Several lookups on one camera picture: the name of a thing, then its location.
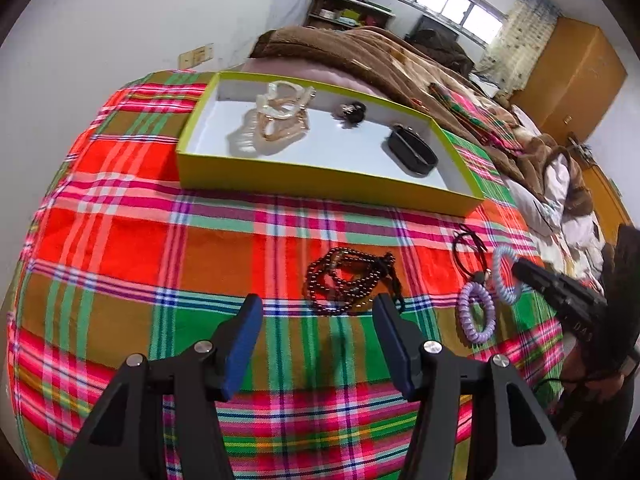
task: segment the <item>brown blanket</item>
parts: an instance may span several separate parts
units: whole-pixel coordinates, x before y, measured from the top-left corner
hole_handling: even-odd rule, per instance
[[[426,113],[445,130],[478,146],[482,144],[442,104],[429,94],[430,83],[437,82],[464,95],[476,105],[494,113],[500,120],[516,125],[502,107],[475,92],[460,74],[425,56],[407,42],[386,30],[360,27],[335,32],[305,27],[270,30],[258,38],[250,57],[297,57],[337,68],[373,86],[392,101]],[[559,154],[571,162],[571,183],[565,211],[581,216],[593,211],[591,193],[584,185],[580,167],[564,148],[544,136],[524,146],[525,153],[514,156],[482,146],[500,173],[528,189],[544,201],[544,169]]]

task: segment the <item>window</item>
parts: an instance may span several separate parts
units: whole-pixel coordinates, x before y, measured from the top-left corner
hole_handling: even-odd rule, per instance
[[[505,16],[484,0],[400,0],[435,17],[476,43],[491,43]]]

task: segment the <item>curtain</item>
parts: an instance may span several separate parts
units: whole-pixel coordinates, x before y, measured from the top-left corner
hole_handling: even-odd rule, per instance
[[[494,81],[508,96],[524,88],[560,14],[550,0],[516,0],[476,73]]]

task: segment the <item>electrical outlet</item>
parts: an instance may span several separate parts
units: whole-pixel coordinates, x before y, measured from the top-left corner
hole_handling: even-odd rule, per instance
[[[178,56],[178,70],[187,70],[193,66],[193,50]]]
[[[180,56],[178,56],[178,69],[187,70],[209,59],[213,59],[213,43],[180,54]]]

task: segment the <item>window frame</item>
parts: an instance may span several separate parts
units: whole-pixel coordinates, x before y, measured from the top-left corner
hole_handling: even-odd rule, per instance
[[[462,17],[462,21],[460,21],[460,23],[456,23],[453,20],[450,20],[449,18],[446,18],[445,16],[443,16],[441,12],[434,12],[429,7],[422,6],[421,4],[419,4],[418,2],[414,2],[413,0],[398,0],[398,1],[407,5],[410,5],[415,9],[420,10],[423,14],[428,15],[430,18],[433,18],[434,20],[436,20],[437,22],[440,22],[446,27],[452,28],[455,32],[463,34],[473,42],[482,46],[483,48],[486,48],[488,46],[488,43],[485,40],[478,38],[474,33],[472,33],[469,30],[466,30],[466,28],[463,27],[464,23],[466,22],[466,19],[469,17],[469,14],[471,13],[471,10],[475,6],[478,6],[482,10],[484,10],[484,12],[487,12],[488,14],[492,15],[496,20],[499,20],[500,22],[502,22],[502,24],[504,24],[505,20],[507,19],[506,14],[504,14],[503,12],[500,12],[500,10],[496,9],[494,6],[492,6],[491,4],[489,4],[484,0],[469,0],[471,2],[471,5],[469,5],[469,8],[466,10],[464,16]],[[445,2],[442,9],[444,10],[446,6],[447,6],[447,3]]]

